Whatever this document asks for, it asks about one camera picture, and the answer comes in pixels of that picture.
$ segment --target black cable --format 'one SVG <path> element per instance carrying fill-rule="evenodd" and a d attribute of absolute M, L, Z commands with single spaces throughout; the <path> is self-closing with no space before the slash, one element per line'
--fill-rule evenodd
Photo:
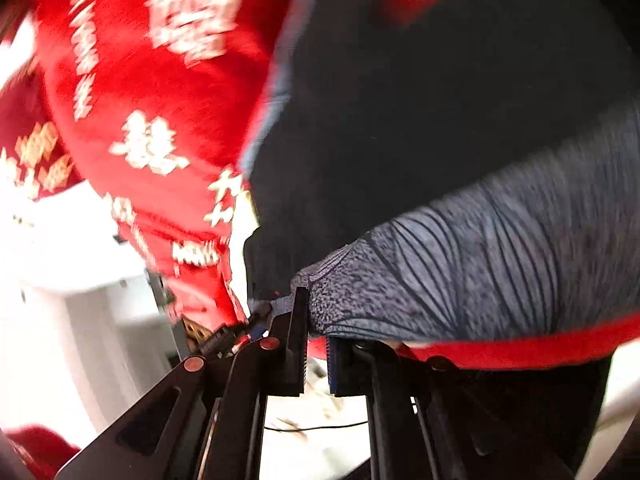
<path fill-rule="evenodd" d="M 314 428 L 300 428 L 298 430 L 278 430 L 277 428 L 268 428 L 267 426 L 265 426 L 264 429 L 269 431 L 278 431 L 280 433 L 300 433 L 301 431 L 340 430 L 341 428 L 354 428 L 355 426 L 362 426 L 363 424 L 368 423 L 368 420 L 363 420 L 362 422 L 354 422 L 353 424 L 345 424 L 344 426 L 316 426 Z"/>

